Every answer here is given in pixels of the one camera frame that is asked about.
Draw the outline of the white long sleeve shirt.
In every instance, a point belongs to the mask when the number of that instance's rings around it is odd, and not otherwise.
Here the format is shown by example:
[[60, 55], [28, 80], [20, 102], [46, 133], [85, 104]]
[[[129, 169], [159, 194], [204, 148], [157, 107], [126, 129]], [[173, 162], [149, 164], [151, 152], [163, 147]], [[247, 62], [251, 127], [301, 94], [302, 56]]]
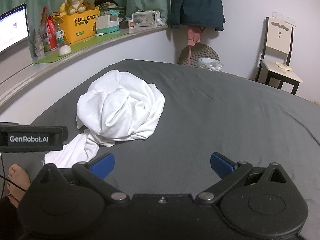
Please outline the white long sleeve shirt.
[[100, 146], [146, 140], [159, 122], [165, 97], [153, 83], [129, 72], [111, 70], [95, 80], [77, 102], [77, 128], [86, 127], [60, 151], [45, 154], [45, 164], [70, 168], [91, 161]]

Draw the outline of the plastic water bottle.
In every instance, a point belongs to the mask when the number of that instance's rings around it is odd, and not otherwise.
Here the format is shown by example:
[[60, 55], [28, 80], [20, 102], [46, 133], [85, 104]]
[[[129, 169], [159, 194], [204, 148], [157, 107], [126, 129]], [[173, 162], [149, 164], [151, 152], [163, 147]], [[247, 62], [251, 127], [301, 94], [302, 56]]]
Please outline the plastic water bottle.
[[58, 48], [61, 48], [65, 45], [65, 33], [63, 31], [63, 28], [61, 27], [60, 22], [56, 22], [55, 24], [55, 38]]

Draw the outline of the person bare foot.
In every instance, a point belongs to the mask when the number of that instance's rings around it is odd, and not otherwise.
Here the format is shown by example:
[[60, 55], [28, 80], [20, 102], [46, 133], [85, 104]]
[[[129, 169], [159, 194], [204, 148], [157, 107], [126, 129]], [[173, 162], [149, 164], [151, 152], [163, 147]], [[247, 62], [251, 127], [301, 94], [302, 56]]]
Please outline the person bare foot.
[[30, 186], [30, 179], [25, 170], [17, 164], [11, 165], [8, 172], [10, 180], [10, 182], [7, 183], [9, 190], [8, 198], [10, 202], [18, 208], [25, 192]]

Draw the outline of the clear plastic storage box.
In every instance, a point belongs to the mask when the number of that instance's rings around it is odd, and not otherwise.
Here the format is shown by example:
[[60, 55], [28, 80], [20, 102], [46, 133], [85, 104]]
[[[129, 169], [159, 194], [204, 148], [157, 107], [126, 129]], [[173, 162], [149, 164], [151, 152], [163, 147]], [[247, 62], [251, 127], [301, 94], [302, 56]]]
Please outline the clear plastic storage box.
[[155, 27], [157, 26], [158, 14], [156, 11], [138, 11], [132, 14], [134, 27]]

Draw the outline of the white teal small box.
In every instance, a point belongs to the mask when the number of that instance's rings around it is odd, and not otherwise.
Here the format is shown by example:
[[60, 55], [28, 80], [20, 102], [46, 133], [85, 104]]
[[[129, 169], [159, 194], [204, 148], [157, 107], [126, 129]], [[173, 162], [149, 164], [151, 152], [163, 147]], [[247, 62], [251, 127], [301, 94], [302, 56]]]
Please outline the white teal small box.
[[99, 33], [109, 34], [115, 31], [119, 31], [120, 27], [119, 27], [118, 16], [107, 14], [104, 16], [96, 17], [95, 28], [96, 28], [97, 34]]

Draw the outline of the green desk mat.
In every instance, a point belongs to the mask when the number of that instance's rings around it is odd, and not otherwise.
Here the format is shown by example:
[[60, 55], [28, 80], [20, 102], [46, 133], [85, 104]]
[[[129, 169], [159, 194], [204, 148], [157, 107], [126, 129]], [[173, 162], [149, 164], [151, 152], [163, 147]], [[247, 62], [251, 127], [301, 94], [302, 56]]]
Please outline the green desk mat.
[[70, 44], [69, 46], [71, 48], [71, 52], [66, 55], [59, 56], [59, 51], [55, 50], [54, 52], [47, 54], [44, 58], [36, 60], [35, 63], [36, 64], [38, 64], [38, 63], [53, 63], [63, 57], [74, 54], [74, 53], [81, 51], [83, 49], [89, 48], [89, 47], [94, 46], [96, 44], [99, 44], [101, 42], [109, 41], [109, 40], [116, 38], [116, 37], [127, 35], [129, 33], [130, 32], [128, 29], [123, 29], [120, 31], [116, 31], [114, 33], [104, 34], [104, 35], [100, 35], [100, 36], [92, 36], [90, 38], [81, 40], [79, 42]]

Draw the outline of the yellow item on chair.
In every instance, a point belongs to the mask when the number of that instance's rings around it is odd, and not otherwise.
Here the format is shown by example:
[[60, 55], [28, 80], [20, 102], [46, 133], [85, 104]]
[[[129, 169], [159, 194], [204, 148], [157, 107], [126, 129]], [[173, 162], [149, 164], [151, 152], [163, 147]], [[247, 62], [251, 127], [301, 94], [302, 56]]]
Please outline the yellow item on chair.
[[289, 71], [289, 72], [292, 72], [292, 71], [293, 71], [293, 68], [291, 68], [290, 66], [287, 66], [287, 65], [285, 65], [285, 64], [283, 64], [283, 63], [275, 62], [275, 65], [276, 65], [278, 68], [282, 69], [282, 70]]

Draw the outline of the computer monitor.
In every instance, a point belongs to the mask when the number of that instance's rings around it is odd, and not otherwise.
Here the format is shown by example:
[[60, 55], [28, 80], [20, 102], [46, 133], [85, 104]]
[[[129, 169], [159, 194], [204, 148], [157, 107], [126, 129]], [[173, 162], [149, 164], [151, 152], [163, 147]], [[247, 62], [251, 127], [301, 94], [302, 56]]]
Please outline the computer monitor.
[[25, 3], [3, 13], [0, 20], [0, 52], [29, 37], [27, 5]]

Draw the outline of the cream and black wooden chair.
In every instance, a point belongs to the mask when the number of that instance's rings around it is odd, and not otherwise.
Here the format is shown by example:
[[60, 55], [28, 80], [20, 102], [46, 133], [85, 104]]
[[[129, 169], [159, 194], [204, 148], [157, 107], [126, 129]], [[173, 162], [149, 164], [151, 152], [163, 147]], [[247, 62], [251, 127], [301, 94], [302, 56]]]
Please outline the cream and black wooden chair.
[[269, 85], [274, 79], [279, 82], [278, 89], [282, 89], [283, 84], [287, 83], [292, 85], [291, 94], [295, 95], [303, 80], [294, 71], [285, 71], [275, 65], [275, 62], [280, 62], [290, 66], [294, 27], [284, 20], [273, 17], [265, 18], [264, 27], [263, 47], [255, 81], [259, 81], [261, 71], [264, 70], [266, 72], [264, 84]]

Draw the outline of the yellow cardboard box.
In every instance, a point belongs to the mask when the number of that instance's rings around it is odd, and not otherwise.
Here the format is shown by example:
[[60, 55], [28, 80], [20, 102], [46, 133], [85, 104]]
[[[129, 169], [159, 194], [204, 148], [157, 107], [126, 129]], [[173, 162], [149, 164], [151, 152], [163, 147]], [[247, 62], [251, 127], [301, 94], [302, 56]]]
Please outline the yellow cardboard box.
[[79, 14], [62, 17], [62, 28], [68, 43], [75, 43], [96, 33], [95, 19], [100, 16], [99, 9], [86, 10]]

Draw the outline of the pink hanging cloth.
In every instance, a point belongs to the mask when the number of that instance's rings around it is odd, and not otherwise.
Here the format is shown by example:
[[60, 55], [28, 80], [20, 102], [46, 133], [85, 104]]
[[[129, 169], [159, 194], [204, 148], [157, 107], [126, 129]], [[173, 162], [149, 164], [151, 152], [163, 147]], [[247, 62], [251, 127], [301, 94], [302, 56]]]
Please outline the pink hanging cloth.
[[200, 43], [202, 29], [200, 27], [188, 27], [188, 45], [194, 47], [195, 44]]

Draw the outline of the woven grey waste basket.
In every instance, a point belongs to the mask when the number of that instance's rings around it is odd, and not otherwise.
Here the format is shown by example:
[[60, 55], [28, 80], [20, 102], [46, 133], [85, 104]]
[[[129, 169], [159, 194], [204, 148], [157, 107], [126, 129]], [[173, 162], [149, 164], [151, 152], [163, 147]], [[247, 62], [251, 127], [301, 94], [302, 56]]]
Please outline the woven grey waste basket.
[[215, 52], [213, 48], [206, 44], [197, 43], [194, 47], [191, 47], [191, 56], [190, 56], [190, 64], [189, 62], [189, 47], [186, 46], [180, 53], [178, 64], [184, 66], [190, 66], [194, 68], [198, 68], [198, 59], [204, 57], [209, 59], [214, 59], [219, 61], [219, 56]]

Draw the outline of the red snack bag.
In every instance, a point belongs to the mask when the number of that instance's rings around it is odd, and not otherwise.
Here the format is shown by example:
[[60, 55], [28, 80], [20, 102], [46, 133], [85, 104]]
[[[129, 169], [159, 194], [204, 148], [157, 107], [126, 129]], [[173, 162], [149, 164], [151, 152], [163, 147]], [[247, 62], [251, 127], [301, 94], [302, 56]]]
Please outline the red snack bag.
[[55, 37], [55, 22], [52, 16], [48, 14], [47, 7], [44, 7], [42, 9], [39, 35], [42, 38], [45, 52], [57, 48], [57, 41]]

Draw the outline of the dark teal hanging jacket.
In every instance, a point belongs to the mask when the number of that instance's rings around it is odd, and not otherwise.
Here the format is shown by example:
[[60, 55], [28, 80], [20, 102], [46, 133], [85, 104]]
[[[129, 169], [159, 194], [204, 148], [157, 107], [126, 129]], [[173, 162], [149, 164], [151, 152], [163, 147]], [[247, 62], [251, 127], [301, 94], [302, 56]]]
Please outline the dark teal hanging jacket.
[[223, 31], [226, 20], [222, 0], [171, 0], [167, 25], [214, 28]]

